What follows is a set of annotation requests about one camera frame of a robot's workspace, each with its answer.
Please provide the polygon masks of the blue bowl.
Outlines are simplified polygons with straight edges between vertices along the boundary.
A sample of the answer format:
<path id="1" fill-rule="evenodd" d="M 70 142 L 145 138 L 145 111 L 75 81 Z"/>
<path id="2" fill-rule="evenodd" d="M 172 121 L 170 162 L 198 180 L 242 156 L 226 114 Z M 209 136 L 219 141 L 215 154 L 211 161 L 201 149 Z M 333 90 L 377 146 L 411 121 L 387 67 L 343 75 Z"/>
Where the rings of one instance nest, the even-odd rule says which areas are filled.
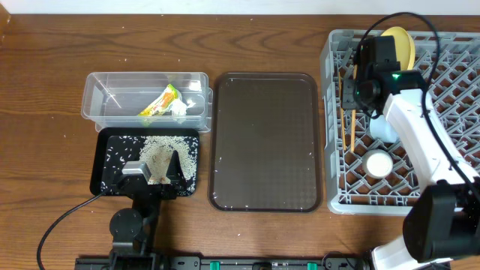
<path id="1" fill-rule="evenodd" d="M 381 140 L 384 143 L 396 143 L 399 136 L 395 129 L 386 121 L 384 115 L 372 118 L 369 124 L 370 135 L 373 139 Z"/>

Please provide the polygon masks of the yellow plate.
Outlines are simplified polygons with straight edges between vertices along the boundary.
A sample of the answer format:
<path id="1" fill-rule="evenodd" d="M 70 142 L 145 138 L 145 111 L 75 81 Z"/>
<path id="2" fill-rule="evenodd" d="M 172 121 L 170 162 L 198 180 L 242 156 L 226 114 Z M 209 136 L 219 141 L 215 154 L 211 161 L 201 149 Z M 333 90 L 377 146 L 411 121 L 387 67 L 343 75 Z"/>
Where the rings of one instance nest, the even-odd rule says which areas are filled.
<path id="1" fill-rule="evenodd" d="M 400 26 L 388 28 L 382 33 L 382 36 L 392 36 L 394 38 L 400 69 L 402 71 L 412 70 L 416 57 L 416 48 L 412 36 Z"/>

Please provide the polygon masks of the white tissue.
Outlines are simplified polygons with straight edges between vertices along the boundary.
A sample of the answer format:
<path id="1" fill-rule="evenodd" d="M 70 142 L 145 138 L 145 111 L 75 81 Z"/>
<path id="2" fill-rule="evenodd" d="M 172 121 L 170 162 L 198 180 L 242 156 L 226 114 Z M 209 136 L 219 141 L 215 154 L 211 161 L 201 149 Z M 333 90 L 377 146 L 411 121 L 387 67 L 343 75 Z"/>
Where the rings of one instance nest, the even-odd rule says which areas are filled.
<path id="1" fill-rule="evenodd" d="M 187 100 L 187 103 L 184 103 L 181 99 L 175 99 L 168 107 L 168 111 L 172 116 L 183 117 L 187 115 L 187 110 L 193 107 L 195 103 L 192 100 Z"/>

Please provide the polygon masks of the green snack wrapper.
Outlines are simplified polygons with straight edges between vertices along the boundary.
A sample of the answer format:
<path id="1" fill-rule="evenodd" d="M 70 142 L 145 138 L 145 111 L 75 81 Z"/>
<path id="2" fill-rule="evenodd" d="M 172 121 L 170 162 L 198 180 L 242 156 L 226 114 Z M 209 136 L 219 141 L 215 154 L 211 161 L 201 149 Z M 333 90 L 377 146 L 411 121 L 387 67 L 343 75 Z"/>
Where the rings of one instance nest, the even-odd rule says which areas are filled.
<path id="1" fill-rule="evenodd" d="M 171 103 L 179 100 L 181 97 L 180 91 L 172 84 L 169 84 L 160 96 L 152 101 L 138 116 L 162 116 L 169 110 Z"/>

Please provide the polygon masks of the white cup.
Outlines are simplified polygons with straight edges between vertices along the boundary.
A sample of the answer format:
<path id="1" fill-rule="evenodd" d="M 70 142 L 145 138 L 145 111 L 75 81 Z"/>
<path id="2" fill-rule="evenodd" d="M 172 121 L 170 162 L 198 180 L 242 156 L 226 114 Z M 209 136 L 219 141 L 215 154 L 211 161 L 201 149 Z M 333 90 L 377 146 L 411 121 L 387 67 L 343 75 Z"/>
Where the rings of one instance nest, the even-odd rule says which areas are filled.
<path id="1" fill-rule="evenodd" d="M 393 160 L 381 149 L 368 151 L 361 159 L 365 173 L 374 179 L 383 179 L 393 170 Z"/>

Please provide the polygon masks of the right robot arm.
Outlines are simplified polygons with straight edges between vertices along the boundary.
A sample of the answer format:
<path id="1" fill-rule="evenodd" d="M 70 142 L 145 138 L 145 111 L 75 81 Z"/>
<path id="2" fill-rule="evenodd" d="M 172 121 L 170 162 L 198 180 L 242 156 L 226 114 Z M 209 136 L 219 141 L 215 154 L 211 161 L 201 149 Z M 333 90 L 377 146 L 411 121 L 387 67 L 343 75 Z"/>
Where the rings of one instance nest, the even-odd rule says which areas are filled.
<path id="1" fill-rule="evenodd" d="M 421 188 L 402 234 L 375 247 L 357 269 L 426 269 L 479 255 L 479 174 L 464 160 L 437 116 L 429 81 L 401 70 L 392 36 L 363 37 L 346 108 L 384 116 L 396 131 Z"/>

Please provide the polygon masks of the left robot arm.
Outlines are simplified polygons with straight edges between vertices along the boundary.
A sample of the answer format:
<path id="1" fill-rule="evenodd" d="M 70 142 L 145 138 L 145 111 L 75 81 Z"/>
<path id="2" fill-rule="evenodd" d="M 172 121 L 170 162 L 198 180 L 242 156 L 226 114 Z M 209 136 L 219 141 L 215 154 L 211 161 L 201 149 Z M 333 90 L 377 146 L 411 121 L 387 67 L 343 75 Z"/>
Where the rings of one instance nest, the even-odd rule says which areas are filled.
<path id="1" fill-rule="evenodd" d="M 112 251 L 107 268 L 118 269 L 168 269 L 169 260 L 153 248 L 155 232 L 163 200 L 174 200 L 186 187 L 179 153 L 174 151 L 169 159 L 166 175 L 170 184 L 149 184 L 152 174 L 145 161 L 128 161 L 114 187 L 132 199 L 130 208 L 117 211 L 110 223 Z"/>

